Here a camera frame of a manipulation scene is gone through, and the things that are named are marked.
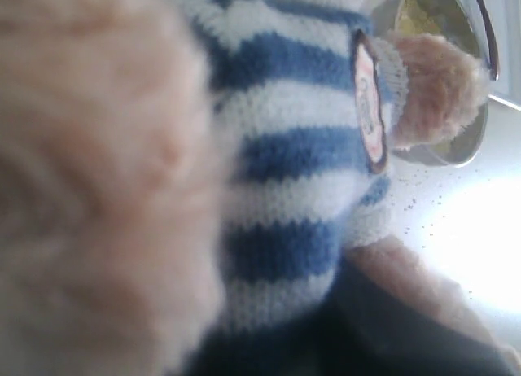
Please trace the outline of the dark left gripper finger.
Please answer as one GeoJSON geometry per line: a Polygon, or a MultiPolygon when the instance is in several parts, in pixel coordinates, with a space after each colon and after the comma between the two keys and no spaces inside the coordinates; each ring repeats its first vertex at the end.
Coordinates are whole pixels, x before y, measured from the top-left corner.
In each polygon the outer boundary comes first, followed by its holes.
{"type": "Polygon", "coordinates": [[[414,311],[343,263],[320,307],[275,327],[215,332],[186,375],[511,375],[488,343],[414,311]]]}

